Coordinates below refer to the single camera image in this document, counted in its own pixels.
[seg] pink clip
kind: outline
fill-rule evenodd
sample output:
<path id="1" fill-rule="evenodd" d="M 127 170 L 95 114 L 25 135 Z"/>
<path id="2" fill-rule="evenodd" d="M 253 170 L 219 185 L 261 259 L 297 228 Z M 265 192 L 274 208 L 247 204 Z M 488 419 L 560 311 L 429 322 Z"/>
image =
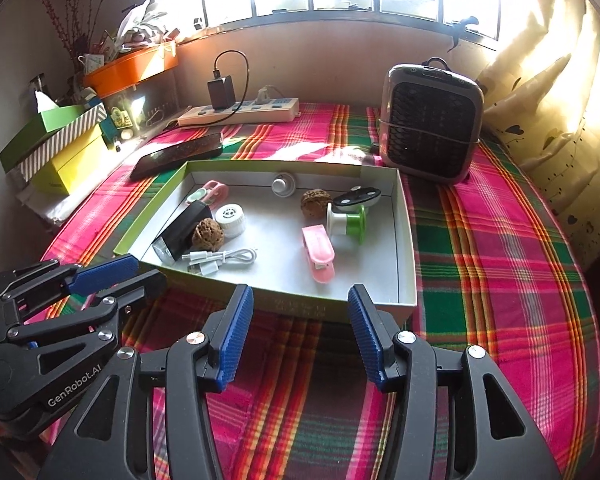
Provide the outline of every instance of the pink clip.
<path id="1" fill-rule="evenodd" d="M 336 275 L 333 259 L 336 257 L 323 225 L 302 228 L 302 241 L 309 258 L 311 275 L 318 283 L 329 283 Z"/>
<path id="2" fill-rule="evenodd" d="M 217 208 L 229 196 L 229 188 L 217 180 L 210 180 L 202 189 L 206 189 L 206 195 L 200 202 L 209 206 L 209 209 Z"/>
<path id="3" fill-rule="evenodd" d="M 187 197 L 187 204 L 200 200 L 209 209 L 216 209 L 229 196 L 229 188 L 217 180 L 210 180 Z"/>

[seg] black oval object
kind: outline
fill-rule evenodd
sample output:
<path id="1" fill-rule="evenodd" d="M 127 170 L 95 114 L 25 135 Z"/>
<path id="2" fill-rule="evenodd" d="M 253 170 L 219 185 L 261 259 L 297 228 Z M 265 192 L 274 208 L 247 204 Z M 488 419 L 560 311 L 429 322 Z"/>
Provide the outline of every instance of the black oval object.
<path id="1" fill-rule="evenodd" d="M 381 194 L 381 191 L 375 187 L 359 187 L 352 189 L 343 195 L 333 199 L 333 205 L 339 209 L 346 209 L 352 206 L 365 205 L 371 200 L 375 200 Z"/>

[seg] orange tray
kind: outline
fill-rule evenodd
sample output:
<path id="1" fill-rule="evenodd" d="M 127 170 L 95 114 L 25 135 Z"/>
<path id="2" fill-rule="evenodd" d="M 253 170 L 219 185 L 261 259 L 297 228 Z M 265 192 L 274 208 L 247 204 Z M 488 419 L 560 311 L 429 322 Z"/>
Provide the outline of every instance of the orange tray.
<path id="1" fill-rule="evenodd" d="M 93 88 L 98 97 L 104 99 L 177 64 L 176 42 L 169 41 L 108 63 L 86 75 L 82 83 L 85 87 Z"/>

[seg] black phone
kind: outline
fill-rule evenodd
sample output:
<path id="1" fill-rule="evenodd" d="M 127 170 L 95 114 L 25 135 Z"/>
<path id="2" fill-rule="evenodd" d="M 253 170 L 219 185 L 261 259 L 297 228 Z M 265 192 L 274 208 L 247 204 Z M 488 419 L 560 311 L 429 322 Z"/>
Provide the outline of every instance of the black phone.
<path id="1" fill-rule="evenodd" d="M 175 170 L 188 160 L 205 160 L 221 154 L 222 133 L 208 134 L 145 155 L 138 160 L 129 180 L 135 182 L 165 171 Z"/>

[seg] white knob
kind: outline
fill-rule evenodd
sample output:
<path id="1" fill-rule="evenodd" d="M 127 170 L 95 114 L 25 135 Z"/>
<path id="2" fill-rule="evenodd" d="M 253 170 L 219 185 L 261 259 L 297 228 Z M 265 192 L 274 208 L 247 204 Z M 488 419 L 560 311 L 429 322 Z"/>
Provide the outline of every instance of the white knob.
<path id="1" fill-rule="evenodd" d="M 286 198 L 296 190 L 296 181 L 288 173 L 279 174 L 271 184 L 271 190 L 276 196 Z"/>

